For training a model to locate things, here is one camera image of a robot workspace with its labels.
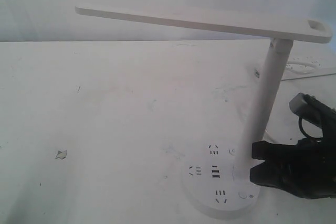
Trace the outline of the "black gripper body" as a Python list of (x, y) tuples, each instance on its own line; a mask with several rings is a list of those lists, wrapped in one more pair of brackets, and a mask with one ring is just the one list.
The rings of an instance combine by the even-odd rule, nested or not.
[(304, 137), (281, 159), (288, 174), (285, 187), (278, 188), (300, 198), (334, 198), (335, 110), (313, 96), (305, 95), (304, 99), (309, 110), (298, 116)]

